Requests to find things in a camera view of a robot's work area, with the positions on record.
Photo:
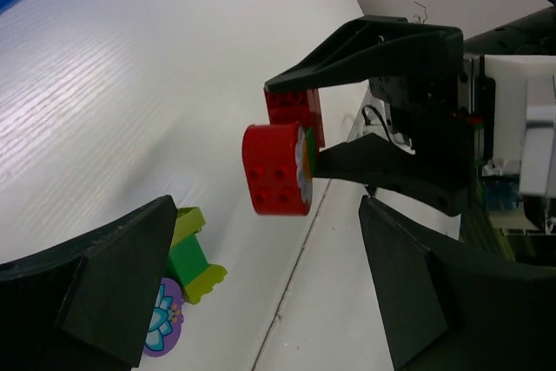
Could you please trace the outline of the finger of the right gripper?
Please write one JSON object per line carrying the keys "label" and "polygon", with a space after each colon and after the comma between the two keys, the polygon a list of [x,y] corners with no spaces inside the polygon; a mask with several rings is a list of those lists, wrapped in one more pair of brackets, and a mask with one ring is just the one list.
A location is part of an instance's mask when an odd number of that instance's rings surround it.
{"label": "finger of the right gripper", "polygon": [[264,87],[270,93],[288,93],[373,77],[443,79],[461,72],[463,53],[463,34],[458,28],[364,16],[344,23]]}
{"label": "finger of the right gripper", "polygon": [[376,134],[324,149],[314,177],[391,190],[449,216],[462,213],[469,203],[466,175],[442,162],[412,155]]}

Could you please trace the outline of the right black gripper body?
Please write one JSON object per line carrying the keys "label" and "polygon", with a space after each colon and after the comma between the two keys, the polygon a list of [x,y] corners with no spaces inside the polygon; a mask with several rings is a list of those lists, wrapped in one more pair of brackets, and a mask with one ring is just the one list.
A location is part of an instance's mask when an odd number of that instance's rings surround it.
{"label": "right black gripper body", "polygon": [[439,161],[467,176],[477,194],[480,167],[492,154],[494,81],[485,59],[466,53],[461,72],[443,79],[373,77],[373,95],[389,107],[387,122],[411,143],[412,155]]}

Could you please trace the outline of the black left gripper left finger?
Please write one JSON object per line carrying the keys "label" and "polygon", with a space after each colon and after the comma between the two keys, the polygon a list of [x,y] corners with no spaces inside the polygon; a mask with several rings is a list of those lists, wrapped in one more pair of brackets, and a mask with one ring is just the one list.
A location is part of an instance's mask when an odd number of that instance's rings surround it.
{"label": "black left gripper left finger", "polygon": [[3,370],[130,370],[142,359],[177,208],[156,198],[1,266]]}

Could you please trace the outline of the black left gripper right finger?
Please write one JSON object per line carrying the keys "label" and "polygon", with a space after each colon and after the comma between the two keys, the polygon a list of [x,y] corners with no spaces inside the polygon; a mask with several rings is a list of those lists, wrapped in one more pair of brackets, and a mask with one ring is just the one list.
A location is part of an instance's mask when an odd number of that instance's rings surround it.
{"label": "black left gripper right finger", "polygon": [[359,218],[395,369],[554,369],[553,269],[455,241],[373,197]]}

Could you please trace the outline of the red crown lego piece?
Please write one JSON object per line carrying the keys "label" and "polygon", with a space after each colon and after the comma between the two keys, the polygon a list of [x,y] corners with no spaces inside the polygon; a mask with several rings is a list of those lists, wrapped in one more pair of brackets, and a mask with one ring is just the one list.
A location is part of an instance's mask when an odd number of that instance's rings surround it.
{"label": "red crown lego piece", "polygon": [[321,101],[318,89],[290,91],[276,94],[264,90],[271,124],[299,122],[314,132],[318,149],[325,147],[324,129],[321,114]]}

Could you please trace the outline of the red flower lego brick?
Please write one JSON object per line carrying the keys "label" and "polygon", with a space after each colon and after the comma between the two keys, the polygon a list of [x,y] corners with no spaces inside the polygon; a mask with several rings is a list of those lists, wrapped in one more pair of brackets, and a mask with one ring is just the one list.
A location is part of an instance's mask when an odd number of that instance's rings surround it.
{"label": "red flower lego brick", "polygon": [[248,126],[242,162],[257,214],[308,214],[313,183],[307,134],[300,123]]}

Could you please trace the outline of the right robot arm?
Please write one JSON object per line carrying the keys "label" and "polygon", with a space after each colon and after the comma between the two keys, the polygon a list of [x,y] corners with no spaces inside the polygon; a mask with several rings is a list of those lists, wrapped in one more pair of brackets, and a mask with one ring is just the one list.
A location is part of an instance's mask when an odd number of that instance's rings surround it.
{"label": "right robot arm", "polygon": [[470,39],[403,17],[344,23],[266,81],[242,160],[260,215],[306,215],[314,178],[387,189],[460,218],[442,235],[365,195],[359,218],[397,370],[552,370],[555,246],[520,255],[489,220],[509,162],[538,227],[555,209],[555,10]]}

